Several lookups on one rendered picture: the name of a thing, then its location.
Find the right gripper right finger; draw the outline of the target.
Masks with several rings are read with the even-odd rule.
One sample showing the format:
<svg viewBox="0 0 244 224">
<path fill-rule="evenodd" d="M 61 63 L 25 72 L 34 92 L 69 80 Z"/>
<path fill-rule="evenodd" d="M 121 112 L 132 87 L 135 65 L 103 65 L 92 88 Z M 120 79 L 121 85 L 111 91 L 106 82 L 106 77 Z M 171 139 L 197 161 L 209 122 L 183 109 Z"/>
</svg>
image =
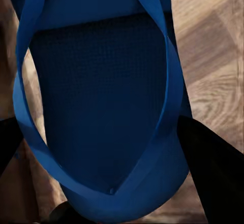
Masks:
<svg viewBox="0 0 244 224">
<path fill-rule="evenodd" d="M 244 154 L 180 115 L 177 135 L 209 224 L 244 224 Z"/>
</svg>

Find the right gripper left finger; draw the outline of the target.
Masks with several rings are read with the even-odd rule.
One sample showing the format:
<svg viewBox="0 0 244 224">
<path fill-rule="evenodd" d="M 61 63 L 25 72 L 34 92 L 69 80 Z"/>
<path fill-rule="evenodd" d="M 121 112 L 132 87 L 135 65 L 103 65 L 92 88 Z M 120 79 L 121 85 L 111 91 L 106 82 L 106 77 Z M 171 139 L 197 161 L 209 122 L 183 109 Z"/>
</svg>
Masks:
<svg viewBox="0 0 244 224">
<path fill-rule="evenodd" d="M 0 121 L 0 176 L 23 139 L 16 117 Z"/>
</svg>

